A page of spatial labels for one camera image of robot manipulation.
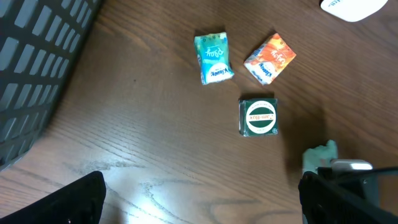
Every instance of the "green box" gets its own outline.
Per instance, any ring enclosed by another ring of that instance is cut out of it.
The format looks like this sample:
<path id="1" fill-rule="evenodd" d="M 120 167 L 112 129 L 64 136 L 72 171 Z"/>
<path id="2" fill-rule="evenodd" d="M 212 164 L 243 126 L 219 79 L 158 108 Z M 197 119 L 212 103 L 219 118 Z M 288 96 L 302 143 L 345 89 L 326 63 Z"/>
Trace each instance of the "green box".
<path id="1" fill-rule="evenodd" d="M 277 99 L 239 100 L 239 132 L 243 136 L 278 134 Z"/>

